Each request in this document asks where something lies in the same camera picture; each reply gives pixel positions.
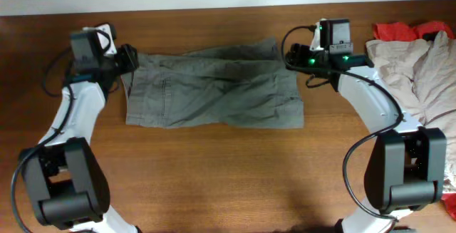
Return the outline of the grey cotton shorts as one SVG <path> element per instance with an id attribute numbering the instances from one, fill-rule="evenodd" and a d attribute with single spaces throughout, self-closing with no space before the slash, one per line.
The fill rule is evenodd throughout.
<path id="1" fill-rule="evenodd" d="M 304 103 L 296 73 L 286 70 L 280 61 L 275 38 L 181 56 L 141 53 L 138 61 L 138 69 L 121 77 L 128 125 L 304 126 Z"/>

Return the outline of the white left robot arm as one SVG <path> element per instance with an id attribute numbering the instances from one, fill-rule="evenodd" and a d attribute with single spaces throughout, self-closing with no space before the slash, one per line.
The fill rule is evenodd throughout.
<path id="1" fill-rule="evenodd" d="M 116 47 L 115 28 L 104 23 L 71 34 L 73 54 L 63 77 L 61 104 L 47 133 L 24 149 L 11 179 L 16 221 L 29 231 L 16 205 L 22 177 L 35 218 L 43 226 L 69 232 L 139 232 L 110 203 L 110 190 L 90 148 L 96 120 L 120 76 L 138 68 L 129 44 Z"/>

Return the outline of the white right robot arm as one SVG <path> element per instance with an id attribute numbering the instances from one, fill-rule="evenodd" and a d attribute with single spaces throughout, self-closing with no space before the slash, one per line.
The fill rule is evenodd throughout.
<path id="1" fill-rule="evenodd" d="M 398 232 L 400 219 L 442 197 L 447 140 L 426 128 L 387 90 L 367 55 L 355 54 L 348 19 L 321 19 L 307 26 L 311 45 L 281 50 L 287 69 L 320 78 L 355 109 L 369 134 L 351 146 L 342 164 L 343 181 L 357 209 L 340 219 L 335 232 Z M 364 174 L 366 196 L 359 200 L 348 179 L 354 151 L 374 139 Z"/>

